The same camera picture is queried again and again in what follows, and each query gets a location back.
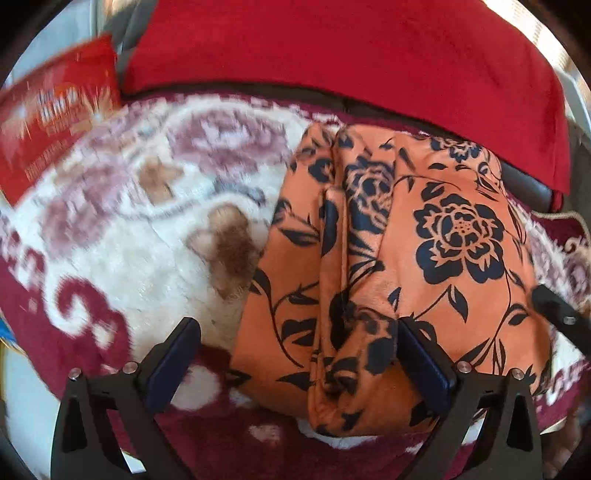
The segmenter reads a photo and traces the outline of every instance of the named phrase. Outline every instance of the black flower print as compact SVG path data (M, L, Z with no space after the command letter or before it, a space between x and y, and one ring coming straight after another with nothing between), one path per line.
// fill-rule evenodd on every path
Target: black flower print
M461 163L469 157L476 158L480 154L482 147L468 140L456 141L448 138L432 137L431 149L436 152L448 149L450 158Z
M392 165L362 155L345 168L343 189L354 230L383 233L392 205Z
M335 179L335 165L331 158L318 158L308 166L308 173L320 183L332 183Z
M426 203L414 218L418 235L426 240L416 253L426 282L458 277L464 268L478 283L505 273L500 245L505 228L486 205L472 205L453 193L437 205Z

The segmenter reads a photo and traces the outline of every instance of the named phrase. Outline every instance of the red box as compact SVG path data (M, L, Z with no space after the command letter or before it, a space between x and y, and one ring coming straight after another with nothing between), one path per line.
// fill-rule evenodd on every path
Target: red box
M0 92L0 190L16 204L41 173L121 107L111 36L45 62Z

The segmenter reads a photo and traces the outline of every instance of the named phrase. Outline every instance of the red blanket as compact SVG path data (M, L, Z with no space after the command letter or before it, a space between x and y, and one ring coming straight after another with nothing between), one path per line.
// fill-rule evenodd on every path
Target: red blanket
M124 91L226 80L314 87L420 118L569 191L560 83L480 1L160 0Z

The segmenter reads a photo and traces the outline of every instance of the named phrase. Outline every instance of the orange floral fabric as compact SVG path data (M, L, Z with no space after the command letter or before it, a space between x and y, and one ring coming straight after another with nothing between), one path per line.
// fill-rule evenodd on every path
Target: orange floral fabric
M452 360L534 393L549 332L530 308L526 233L497 157L471 142L313 124L289 165L229 375L333 436L427 430L396 361L410 317Z

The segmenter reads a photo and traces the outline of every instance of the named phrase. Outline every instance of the metal screw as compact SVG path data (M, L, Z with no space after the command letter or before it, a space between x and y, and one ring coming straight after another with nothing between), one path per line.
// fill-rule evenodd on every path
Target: metal screw
M134 374L136 373L138 370L138 364L136 362L127 362L124 366L123 366L123 373L124 374Z
M458 362L456 367L461 374L469 374L472 371L472 366L468 362Z
M76 381L76 380L78 380L78 378L81 375L82 375L82 370L79 369L78 367L75 367L72 370L70 370L70 373L68 373L68 378L70 380Z
M519 368L511 369L511 375L516 380L523 380L525 378L525 374Z

